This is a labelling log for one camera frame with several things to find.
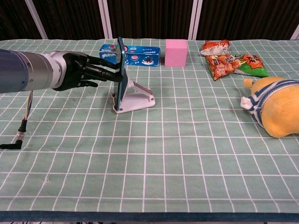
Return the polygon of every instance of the black curtain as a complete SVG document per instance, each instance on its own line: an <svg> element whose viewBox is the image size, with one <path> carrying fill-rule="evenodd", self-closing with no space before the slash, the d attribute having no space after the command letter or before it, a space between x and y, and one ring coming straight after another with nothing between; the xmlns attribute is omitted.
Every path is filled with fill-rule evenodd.
<svg viewBox="0 0 299 224"><path fill-rule="evenodd" d="M113 38L188 39L193 0L108 0Z"/></svg>
<svg viewBox="0 0 299 224"><path fill-rule="evenodd" d="M0 41L41 39L24 0L0 0Z"/></svg>
<svg viewBox="0 0 299 224"><path fill-rule="evenodd" d="M103 39L97 0L33 0L49 39Z"/></svg>
<svg viewBox="0 0 299 224"><path fill-rule="evenodd" d="M289 40L299 0L203 0L197 40Z"/></svg>

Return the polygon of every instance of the table edge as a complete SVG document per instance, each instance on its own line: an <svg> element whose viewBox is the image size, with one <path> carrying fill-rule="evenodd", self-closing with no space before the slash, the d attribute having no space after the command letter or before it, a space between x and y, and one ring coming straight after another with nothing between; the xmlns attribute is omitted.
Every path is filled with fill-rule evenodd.
<svg viewBox="0 0 299 224"><path fill-rule="evenodd" d="M299 213L0 211L0 222L298 222Z"/></svg>

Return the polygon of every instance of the blue arm segment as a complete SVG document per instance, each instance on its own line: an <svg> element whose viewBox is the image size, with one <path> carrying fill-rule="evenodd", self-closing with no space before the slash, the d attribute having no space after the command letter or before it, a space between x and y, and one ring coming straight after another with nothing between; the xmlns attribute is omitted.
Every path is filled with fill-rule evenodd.
<svg viewBox="0 0 299 224"><path fill-rule="evenodd" d="M28 77L27 65L20 56L0 49L0 94L23 91Z"/></svg>

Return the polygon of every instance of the blue and white striped knit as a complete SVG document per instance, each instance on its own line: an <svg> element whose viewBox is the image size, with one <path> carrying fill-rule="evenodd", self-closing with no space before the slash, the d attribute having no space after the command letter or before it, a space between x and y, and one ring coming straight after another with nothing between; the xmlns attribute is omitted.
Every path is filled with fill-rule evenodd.
<svg viewBox="0 0 299 224"><path fill-rule="evenodd" d="M271 83L261 88L259 91L255 92L248 98L242 97L241 107L249 110L250 114L257 120L259 125L263 127L261 111L266 100L279 90L293 85L299 85L299 81L285 79Z"/></svg>

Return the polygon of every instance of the pink foam block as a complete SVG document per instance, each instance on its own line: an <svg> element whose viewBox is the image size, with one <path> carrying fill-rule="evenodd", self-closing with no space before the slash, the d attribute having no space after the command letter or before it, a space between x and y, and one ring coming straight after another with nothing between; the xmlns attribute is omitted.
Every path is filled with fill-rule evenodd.
<svg viewBox="0 0 299 224"><path fill-rule="evenodd" d="M184 67L187 58L187 41L166 39L165 67Z"/></svg>

